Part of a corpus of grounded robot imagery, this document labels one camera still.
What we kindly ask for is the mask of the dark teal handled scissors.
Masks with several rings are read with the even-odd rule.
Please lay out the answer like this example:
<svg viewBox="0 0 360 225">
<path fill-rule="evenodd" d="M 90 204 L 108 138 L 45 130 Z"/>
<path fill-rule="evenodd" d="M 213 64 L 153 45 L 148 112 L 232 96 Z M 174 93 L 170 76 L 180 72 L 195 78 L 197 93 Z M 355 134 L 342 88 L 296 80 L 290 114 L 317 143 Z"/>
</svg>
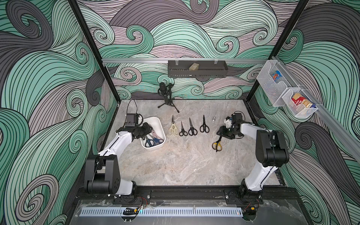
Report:
<svg viewBox="0 0 360 225">
<path fill-rule="evenodd" d="M 153 139 L 153 137 L 150 136 L 150 135 L 147 135 L 147 136 L 145 137 L 145 147 L 146 147 L 146 148 L 151 148 L 151 147 L 154 147 L 155 145 L 156 145 L 156 142 L 155 142 L 155 140 Z"/>
</svg>

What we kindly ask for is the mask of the white plastic storage box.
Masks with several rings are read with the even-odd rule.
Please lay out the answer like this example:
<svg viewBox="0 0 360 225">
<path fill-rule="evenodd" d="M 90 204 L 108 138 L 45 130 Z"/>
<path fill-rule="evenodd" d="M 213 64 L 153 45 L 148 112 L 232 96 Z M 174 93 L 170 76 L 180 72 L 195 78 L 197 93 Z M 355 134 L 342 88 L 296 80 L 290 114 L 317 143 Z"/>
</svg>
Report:
<svg viewBox="0 0 360 225">
<path fill-rule="evenodd" d="M 160 119 L 158 117 L 149 117 L 144 119 L 144 122 L 152 127 L 152 131 L 145 138 L 141 139 L 142 147 L 149 151 L 161 148 L 165 144 L 166 134 Z"/>
</svg>

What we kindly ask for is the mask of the yellow handled scissors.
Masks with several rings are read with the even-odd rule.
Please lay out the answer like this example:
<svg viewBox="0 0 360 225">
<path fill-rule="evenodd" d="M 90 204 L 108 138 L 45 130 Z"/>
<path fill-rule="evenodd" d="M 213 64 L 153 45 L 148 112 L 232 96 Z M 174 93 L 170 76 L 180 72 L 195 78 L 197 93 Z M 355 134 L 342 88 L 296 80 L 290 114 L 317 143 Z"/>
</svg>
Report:
<svg viewBox="0 0 360 225">
<path fill-rule="evenodd" d="M 219 139 L 212 144 L 212 148 L 216 152 L 222 151 L 221 140 L 222 140 L 222 136 L 220 136 Z"/>
</svg>

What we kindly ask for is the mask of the blue handled scissors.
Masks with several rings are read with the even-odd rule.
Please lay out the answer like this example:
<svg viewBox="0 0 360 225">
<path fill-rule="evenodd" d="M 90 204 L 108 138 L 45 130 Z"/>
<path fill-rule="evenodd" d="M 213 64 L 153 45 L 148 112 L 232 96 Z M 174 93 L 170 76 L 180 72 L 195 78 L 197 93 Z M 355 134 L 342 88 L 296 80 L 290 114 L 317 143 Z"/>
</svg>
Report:
<svg viewBox="0 0 360 225">
<path fill-rule="evenodd" d="M 161 137 L 159 137 L 155 132 L 152 132 L 150 134 L 150 137 L 155 142 L 155 145 L 159 145 L 159 144 L 162 144 L 164 142 L 164 140 Z"/>
</svg>

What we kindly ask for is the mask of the large black scissors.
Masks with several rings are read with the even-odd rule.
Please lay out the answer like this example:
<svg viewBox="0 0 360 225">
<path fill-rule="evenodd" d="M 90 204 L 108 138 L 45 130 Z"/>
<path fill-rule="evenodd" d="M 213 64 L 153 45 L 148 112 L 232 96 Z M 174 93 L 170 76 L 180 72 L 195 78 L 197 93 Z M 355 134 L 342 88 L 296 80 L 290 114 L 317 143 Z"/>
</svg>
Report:
<svg viewBox="0 0 360 225">
<path fill-rule="evenodd" d="M 210 128 L 206 124 L 205 115 L 203 115 L 202 125 L 200 126 L 200 132 L 201 133 L 209 133 L 210 132 Z"/>
</svg>

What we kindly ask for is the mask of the cream handled scissors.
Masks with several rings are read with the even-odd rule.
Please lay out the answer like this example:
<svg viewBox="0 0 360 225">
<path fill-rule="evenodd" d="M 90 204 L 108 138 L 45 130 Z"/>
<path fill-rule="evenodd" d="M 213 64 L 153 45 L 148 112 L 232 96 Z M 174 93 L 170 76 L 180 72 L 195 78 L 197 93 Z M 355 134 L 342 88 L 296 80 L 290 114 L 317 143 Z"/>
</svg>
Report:
<svg viewBox="0 0 360 225">
<path fill-rule="evenodd" d="M 176 124 L 174 121 L 174 116 L 172 116 L 172 121 L 171 121 L 170 128 L 168 130 L 168 135 L 169 136 L 178 136 L 179 135 L 179 129 L 176 127 Z"/>
</svg>

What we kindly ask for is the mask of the black medium scissors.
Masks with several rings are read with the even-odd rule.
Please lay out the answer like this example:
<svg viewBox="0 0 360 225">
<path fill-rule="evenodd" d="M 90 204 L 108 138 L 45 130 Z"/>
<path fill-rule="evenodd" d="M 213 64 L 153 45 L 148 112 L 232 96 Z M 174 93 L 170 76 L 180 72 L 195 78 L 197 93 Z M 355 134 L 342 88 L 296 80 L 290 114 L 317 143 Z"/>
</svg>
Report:
<svg viewBox="0 0 360 225">
<path fill-rule="evenodd" d="M 193 123 L 191 121 L 191 118 L 189 118 L 189 124 L 190 124 L 190 128 L 189 128 L 189 131 L 188 131 L 188 134 L 190 136 L 196 136 L 198 134 L 198 131 L 195 129 L 195 127 L 193 126 Z"/>
</svg>

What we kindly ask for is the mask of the small black scissors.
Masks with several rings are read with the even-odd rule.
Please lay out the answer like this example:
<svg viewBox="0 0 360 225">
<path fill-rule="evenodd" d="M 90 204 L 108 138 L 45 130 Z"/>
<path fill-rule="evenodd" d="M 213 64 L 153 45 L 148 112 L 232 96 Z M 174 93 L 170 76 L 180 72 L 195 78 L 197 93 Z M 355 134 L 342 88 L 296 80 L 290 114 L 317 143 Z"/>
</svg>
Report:
<svg viewBox="0 0 360 225">
<path fill-rule="evenodd" d="M 179 132 L 179 136 L 180 137 L 183 137 L 183 136 L 188 136 L 188 132 L 184 129 L 184 127 L 183 127 L 183 123 L 181 122 L 181 130 L 180 130 L 180 132 Z"/>
</svg>

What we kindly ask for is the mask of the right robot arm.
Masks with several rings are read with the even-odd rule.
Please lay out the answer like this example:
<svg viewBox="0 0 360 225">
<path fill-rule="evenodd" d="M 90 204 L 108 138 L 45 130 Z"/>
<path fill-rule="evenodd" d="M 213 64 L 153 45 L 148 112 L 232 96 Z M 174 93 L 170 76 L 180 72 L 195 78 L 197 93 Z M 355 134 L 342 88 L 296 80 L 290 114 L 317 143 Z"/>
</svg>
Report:
<svg viewBox="0 0 360 225">
<path fill-rule="evenodd" d="M 217 152 L 222 150 L 221 138 L 230 140 L 240 137 L 251 137 L 256 141 L 255 155 L 257 162 L 250 174 L 242 181 L 239 195 L 255 194 L 263 190 L 264 183 L 282 165 L 287 164 L 290 157 L 283 132 L 268 130 L 251 123 L 235 124 L 230 127 L 221 126 L 217 131 L 218 141 L 212 144 Z"/>
</svg>

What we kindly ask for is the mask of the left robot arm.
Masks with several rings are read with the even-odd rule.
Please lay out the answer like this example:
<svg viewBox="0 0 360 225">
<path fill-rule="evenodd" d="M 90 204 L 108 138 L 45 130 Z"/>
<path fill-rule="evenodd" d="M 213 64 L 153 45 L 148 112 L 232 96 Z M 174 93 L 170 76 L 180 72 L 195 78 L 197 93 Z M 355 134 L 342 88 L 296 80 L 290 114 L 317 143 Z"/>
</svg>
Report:
<svg viewBox="0 0 360 225">
<path fill-rule="evenodd" d="M 119 159 L 134 139 L 152 132 L 152 126 L 144 123 L 135 127 L 121 127 L 115 138 L 97 155 L 89 156 L 85 163 L 84 188 L 89 194 L 130 196 L 135 183 L 121 178 Z"/>
</svg>

